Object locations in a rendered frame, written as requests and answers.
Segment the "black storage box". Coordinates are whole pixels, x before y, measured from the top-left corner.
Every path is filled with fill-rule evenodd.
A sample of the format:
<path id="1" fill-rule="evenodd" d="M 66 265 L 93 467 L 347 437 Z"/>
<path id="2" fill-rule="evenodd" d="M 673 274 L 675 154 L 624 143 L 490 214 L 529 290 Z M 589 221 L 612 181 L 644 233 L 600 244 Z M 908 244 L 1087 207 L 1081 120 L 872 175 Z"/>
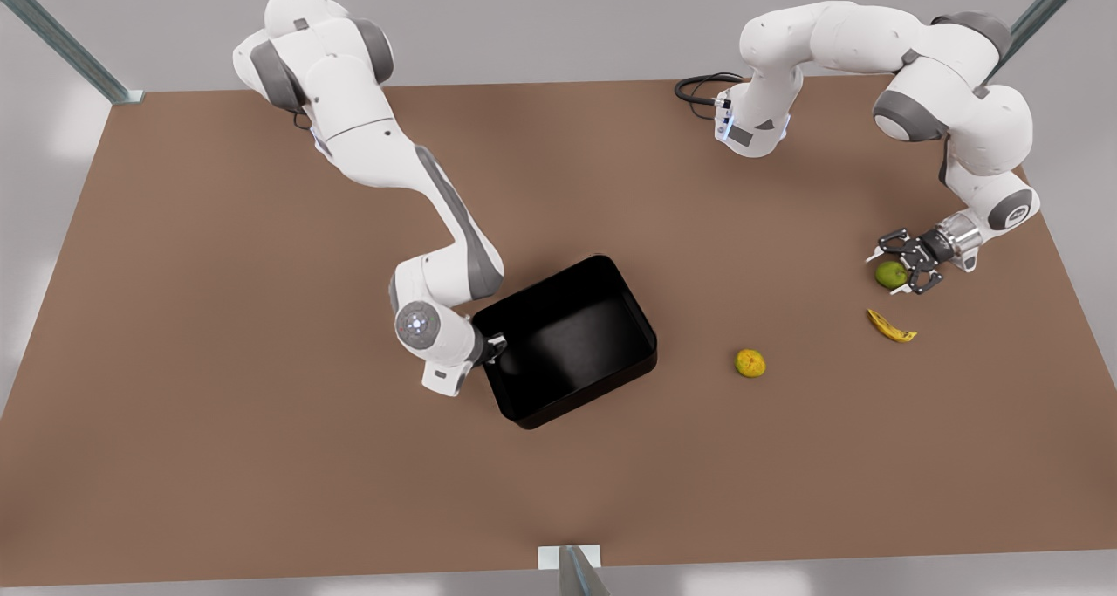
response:
<path id="1" fill-rule="evenodd" d="M 653 326 L 607 254 L 491 302 L 472 323 L 506 342 L 483 369 L 503 417 L 523 429 L 639 379 L 658 361 Z"/>

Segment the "yellow banana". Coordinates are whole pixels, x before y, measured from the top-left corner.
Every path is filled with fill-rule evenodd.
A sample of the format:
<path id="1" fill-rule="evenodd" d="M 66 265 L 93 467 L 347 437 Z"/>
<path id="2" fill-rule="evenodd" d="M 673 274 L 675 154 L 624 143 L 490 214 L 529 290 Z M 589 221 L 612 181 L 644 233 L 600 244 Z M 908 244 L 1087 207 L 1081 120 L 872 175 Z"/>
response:
<path id="1" fill-rule="evenodd" d="M 868 320 L 871 325 L 873 325 L 873 328 L 876 328 L 876 330 L 884 335 L 887 339 L 897 343 L 908 343 L 916 338 L 917 331 L 897 328 L 897 326 L 891 325 L 891 323 L 885 319 L 880 313 L 871 309 L 866 310 L 866 313 Z"/>

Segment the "silver frame post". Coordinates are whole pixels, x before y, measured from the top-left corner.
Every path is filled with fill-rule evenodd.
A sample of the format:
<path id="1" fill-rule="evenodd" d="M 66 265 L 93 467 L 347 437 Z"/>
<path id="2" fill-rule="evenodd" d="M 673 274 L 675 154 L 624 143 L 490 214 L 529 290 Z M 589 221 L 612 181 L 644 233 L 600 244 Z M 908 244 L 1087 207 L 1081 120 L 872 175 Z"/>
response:
<path id="1" fill-rule="evenodd" d="M 1018 17 L 1014 25 L 1012 25 L 1009 50 L 1000 57 L 1000 60 L 997 60 L 993 70 L 990 71 L 989 76 L 986 76 L 985 81 L 991 81 L 994 76 L 997 75 L 997 73 L 1000 73 L 1002 68 L 1005 67 L 1005 65 L 1022 50 L 1023 47 L 1025 47 L 1029 40 L 1033 39 L 1033 37 L 1041 31 L 1041 29 L 1044 28 L 1044 26 L 1048 25 L 1056 15 L 1058 15 L 1059 10 L 1065 7 L 1068 1 L 1070 0 L 1034 0 L 1033 3 L 1025 9 L 1023 15 Z"/>
<path id="2" fill-rule="evenodd" d="M 598 570 L 601 545 L 540 547 L 540 571 L 558 571 L 558 596 L 612 596 Z"/>
<path id="3" fill-rule="evenodd" d="M 124 87 L 38 0 L 0 0 L 0 3 L 113 106 L 128 106 L 143 100 L 144 92 Z"/>

